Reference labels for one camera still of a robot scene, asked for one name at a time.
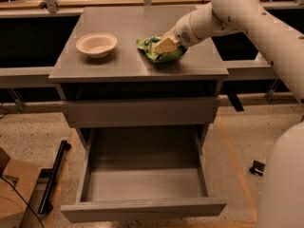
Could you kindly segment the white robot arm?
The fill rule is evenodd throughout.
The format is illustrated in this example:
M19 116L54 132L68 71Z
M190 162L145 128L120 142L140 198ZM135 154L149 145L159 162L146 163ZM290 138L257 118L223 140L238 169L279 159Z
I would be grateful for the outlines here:
M243 32L277 77L304 101L304 38L258 0L211 0L184 15L157 43L159 54L190 48L234 30ZM286 130L266 161L256 228L304 228L304 123Z

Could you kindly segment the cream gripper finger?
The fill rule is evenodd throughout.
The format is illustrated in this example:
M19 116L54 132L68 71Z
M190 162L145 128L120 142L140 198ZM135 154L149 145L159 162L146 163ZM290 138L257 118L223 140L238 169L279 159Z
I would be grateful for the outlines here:
M154 51L158 54L172 52L177 49L177 45L170 37L160 40L155 46Z

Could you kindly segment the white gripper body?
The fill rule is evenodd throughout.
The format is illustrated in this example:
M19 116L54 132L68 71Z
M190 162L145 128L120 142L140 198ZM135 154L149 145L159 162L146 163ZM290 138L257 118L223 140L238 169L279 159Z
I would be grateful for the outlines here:
M192 30L192 14L184 15L174 27L168 30L162 39L170 38L176 45L189 48L201 42L201 39Z

